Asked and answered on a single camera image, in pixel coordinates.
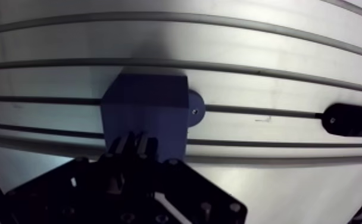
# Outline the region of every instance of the blue block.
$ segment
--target blue block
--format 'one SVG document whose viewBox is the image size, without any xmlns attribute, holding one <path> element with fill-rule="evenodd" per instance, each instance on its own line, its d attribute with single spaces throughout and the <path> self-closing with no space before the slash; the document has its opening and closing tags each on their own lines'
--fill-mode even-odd
<svg viewBox="0 0 362 224">
<path fill-rule="evenodd" d="M 158 139 L 158 161 L 183 159 L 188 131 L 186 76 L 121 74 L 101 104 L 106 147 L 129 132 Z"/>
</svg>

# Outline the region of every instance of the bolt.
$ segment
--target bolt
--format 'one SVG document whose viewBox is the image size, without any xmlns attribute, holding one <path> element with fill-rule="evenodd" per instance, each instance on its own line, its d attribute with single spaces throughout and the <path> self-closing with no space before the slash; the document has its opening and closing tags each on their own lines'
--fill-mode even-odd
<svg viewBox="0 0 362 224">
<path fill-rule="evenodd" d="M 231 209 L 231 211 L 239 212 L 241 209 L 241 205 L 238 203 L 232 203 L 232 204 L 230 204 L 230 209 Z"/>
<path fill-rule="evenodd" d="M 205 211 L 205 221 L 206 221 L 206 222 L 209 222 L 211 204 L 209 204 L 209 203 L 207 203 L 207 202 L 203 202 L 203 203 L 201 204 L 201 209 L 203 209 L 203 211 Z"/>
<path fill-rule="evenodd" d="M 156 216 L 156 222 L 160 224 L 165 224 L 168 221 L 168 217 L 164 214 L 159 214 Z"/>
</svg>

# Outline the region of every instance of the screw head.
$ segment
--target screw head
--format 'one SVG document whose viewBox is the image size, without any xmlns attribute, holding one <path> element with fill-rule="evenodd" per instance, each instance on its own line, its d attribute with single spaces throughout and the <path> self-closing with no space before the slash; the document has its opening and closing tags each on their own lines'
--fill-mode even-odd
<svg viewBox="0 0 362 224">
<path fill-rule="evenodd" d="M 168 221 L 168 217 L 165 214 L 159 214 L 156 216 L 156 222 L 160 224 L 165 224 Z"/>
<path fill-rule="evenodd" d="M 207 203 L 207 202 L 203 202 L 201 204 L 201 209 L 207 211 L 207 210 L 210 210 L 211 209 L 211 204 Z"/>
<path fill-rule="evenodd" d="M 238 203 L 232 203 L 232 204 L 230 204 L 230 209 L 231 209 L 231 211 L 239 212 L 241 209 L 241 205 Z"/>
</svg>

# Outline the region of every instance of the screw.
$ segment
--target screw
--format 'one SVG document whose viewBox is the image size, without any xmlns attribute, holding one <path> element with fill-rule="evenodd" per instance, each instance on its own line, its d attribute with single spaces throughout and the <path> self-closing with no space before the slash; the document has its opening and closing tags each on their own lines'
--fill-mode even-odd
<svg viewBox="0 0 362 224">
<path fill-rule="evenodd" d="M 230 204 L 230 209 L 231 209 L 231 211 L 239 212 L 241 209 L 241 205 L 238 203 L 232 203 L 232 204 Z"/>
<path fill-rule="evenodd" d="M 203 202 L 201 204 L 201 209 L 203 209 L 205 211 L 205 221 L 209 222 L 209 218 L 210 218 L 210 210 L 211 210 L 211 204 L 207 203 L 207 202 Z"/>
<path fill-rule="evenodd" d="M 201 204 L 201 209 L 203 210 L 210 210 L 211 209 L 211 204 L 207 203 L 207 202 L 203 202 Z"/>
<path fill-rule="evenodd" d="M 164 214 L 159 214 L 156 216 L 156 222 L 160 224 L 165 224 L 168 221 L 168 217 Z"/>
<path fill-rule="evenodd" d="M 168 161 L 168 163 L 170 163 L 171 165 L 177 165 L 178 160 L 176 160 L 175 158 L 172 158 L 171 160 Z"/>
<path fill-rule="evenodd" d="M 120 218 L 125 223 L 132 223 L 132 221 L 135 219 L 135 215 L 132 213 L 124 213 Z"/>
</svg>

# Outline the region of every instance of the metal surface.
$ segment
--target metal surface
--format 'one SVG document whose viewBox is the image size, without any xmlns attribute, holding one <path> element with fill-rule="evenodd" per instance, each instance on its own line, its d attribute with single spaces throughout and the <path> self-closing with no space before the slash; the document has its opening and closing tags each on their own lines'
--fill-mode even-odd
<svg viewBox="0 0 362 224">
<path fill-rule="evenodd" d="M 349 1 L 362 8 L 362 1 Z M 186 61 L 244 68 L 228 70 L 226 67 L 221 72 L 198 71 L 194 70 L 195 67 L 176 69 L 176 72 L 188 76 L 191 88 L 216 111 L 208 112 L 200 124 L 189 129 L 190 139 L 210 144 L 188 145 L 189 156 L 210 157 L 216 163 L 227 161 L 239 164 L 195 164 L 195 168 L 252 207 L 253 215 L 248 223 L 273 223 L 277 220 L 288 224 L 335 224 L 347 223 L 353 217 L 362 205 L 362 165 L 328 165 L 332 165 L 335 159 L 362 159 L 362 148 L 352 148 L 362 146 L 362 139 L 328 135 L 319 121 L 311 116 L 316 116 L 315 113 L 324 111 L 336 102 L 362 105 L 362 56 L 285 36 L 285 31 L 293 31 L 291 36 L 304 35 L 304 39 L 308 37 L 312 41 L 315 40 L 313 37 L 335 40 L 332 43 L 362 51 L 362 15 L 318 0 L 69 0 L 66 3 L 60 0 L 0 0 L 0 25 L 47 17 L 71 18 L 76 14 L 113 12 L 134 15 L 155 12 L 166 15 L 199 14 L 210 19 L 228 17 L 231 18 L 229 21 L 249 20 L 250 25 L 282 29 L 258 32 L 202 25 L 195 23 L 196 20 L 194 24 L 102 21 L 34 27 L 0 33 L 0 63 L 69 58 L 144 58 L 153 62 Z M 253 69 L 248 73 L 265 73 L 259 76 L 235 73 L 247 71 L 246 68 Z M 125 68 L 83 66 L 0 70 L 0 97 L 10 101 L 0 102 L 0 124 L 36 128 L 34 130 L 56 129 L 63 133 L 102 133 L 99 111 L 87 104 L 96 103 L 94 99 L 100 99 L 108 85 L 123 70 L 139 74 L 175 72 L 164 67 L 131 67 L 131 64 Z M 20 97 L 24 102 L 14 102 L 12 98 L 5 97 Z M 74 100 L 78 105 L 29 103 L 35 97 L 64 97 L 63 101 L 69 98 L 83 99 Z M 103 146 L 101 139 L 19 132 L 14 129 L 0 129 L 0 136 L 3 137 L 0 145 L 5 147 L 13 147 L 13 142 L 6 141 L 6 138 L 20 138 L 19 141 L 25 142 L 54 141 L 66 146 L 82 144 L 82 153 L 91 153 L 91 147 Z M 352 144 L 352 147 L 333 147 L 346 144 Z M 224 150 L 219 145 L 234 146 L 227 146 Z M 23 147 L 35 150 L 37 146 L 30 143 L 16 146 L 19 150 Z M 43 150 L 46 153 L 52 149 L 45 147 Z M 71 150 L 64 152 L 65 147 L 61 148 L 58 144 L 53 151 L 72 153 Z M 31 160 L 27 155 L 21 157 L 21 161 L 25 158 Z M 55 159 L 50 159 L 51 163 L 55 163 Z M 300 168 L 241 165 L 250 162 L 272 163 L 274 159 Z M 4 170 L 12 164 L 8 170 L 22 169 L 22 174 L 18 172 L 12 175 L 21 179 L 37 170 L 37 167 L 42 167 L 40 161 L 50 160 L 38 161 L 33 164 L 33 169 L 24 162 L 0 163 L 0 169 Z M 306 166 L 324 166 L 325 161 L 331 163 L 327 167 L 301 168 L 305 166 L 303 163 Z"/>
<path fill-rule="evenodd" d="M 51 26 L 71 23 L 87 23 L 97 21 L 166 21 L 178 23 L 198 23 L 215 26 L 225 26 L 257 30 L 277 35 L 284 35 L 298 38 L 305 41 L 320 43 L 334 48 L 339 48 L 348 52 L 362 55 L 362 48 L 342 41 L 320 36 L 314 33 L 303 32 L 301 30 L 290 29 L 288 27 L 275 26 L 273 24 L 260 23 L 256 21 L 240 20 L 236 18 L 219 17 L 202 14 L 181 14 L 181 13 L 100 13 L 82 15 L 64 15 L 61 17 L 41 18 L 37 20 L 21 21 L 11 24 L 0 25 L 0 33 L 13 30 L 28 29 L 33 27 Z"/>
</svg>

